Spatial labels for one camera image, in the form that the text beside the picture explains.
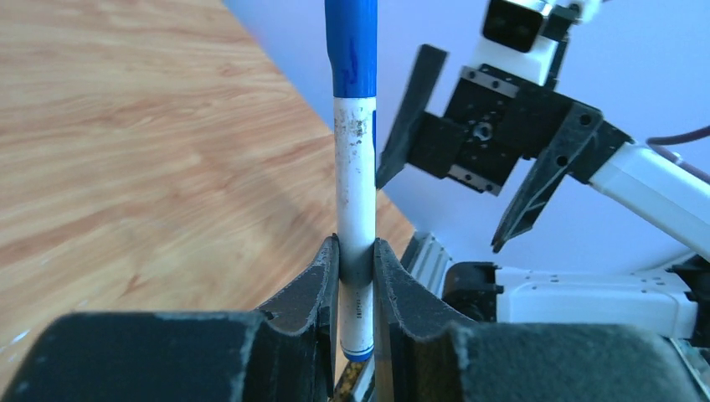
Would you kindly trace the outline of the white marker blue end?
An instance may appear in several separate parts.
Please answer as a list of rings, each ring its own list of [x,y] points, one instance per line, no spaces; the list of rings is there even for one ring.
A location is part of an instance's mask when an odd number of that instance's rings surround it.
[[[374,350],[378,4],[331,0],[324,8],[335,137],[338,336],[344,356],[363,362]]]

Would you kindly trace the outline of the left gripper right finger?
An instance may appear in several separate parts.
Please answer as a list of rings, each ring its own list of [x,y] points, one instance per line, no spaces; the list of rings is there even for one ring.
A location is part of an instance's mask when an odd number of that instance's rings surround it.
[[[478,323],[373,245],[378,401],[701,401],[680,355],[620,325]]]

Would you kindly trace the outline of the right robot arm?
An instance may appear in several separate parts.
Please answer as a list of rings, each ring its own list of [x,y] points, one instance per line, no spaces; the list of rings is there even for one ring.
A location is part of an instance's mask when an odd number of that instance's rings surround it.
[[[709,51],[592,58],[583,87],[628,111],[640,138],[527,79],[500,56],[464,66],[442,115],[427,104],[446,52],[415,58],[377,182],[452,253],[437,291],[479,321],[601,322],[709,343],[708,273],[661,263],[669,240],[709,257],[709,186],[657,152],[655,128],[709,117]]]

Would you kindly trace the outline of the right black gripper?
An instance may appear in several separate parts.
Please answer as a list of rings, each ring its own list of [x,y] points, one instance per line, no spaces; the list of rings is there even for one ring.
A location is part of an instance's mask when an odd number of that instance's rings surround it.
[[[425,112],[447,55],[419,47],[380,155],[376,189],[404,168],[408,155],[409,164],[432,176],[492,194],[500,193],[518,160],[537,159],[493,235],[498,253],[533,228],[565,174],[588,183],[632,139],[600,110],[487,64],[462,69],[443,116]]]

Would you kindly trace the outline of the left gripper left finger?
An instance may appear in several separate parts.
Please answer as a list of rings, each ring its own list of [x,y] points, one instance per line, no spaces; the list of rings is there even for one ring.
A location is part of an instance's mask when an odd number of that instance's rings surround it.
[[[337,239],[248,312],[75,312],[29,349],[5,401],[324,401],[334,388]]]

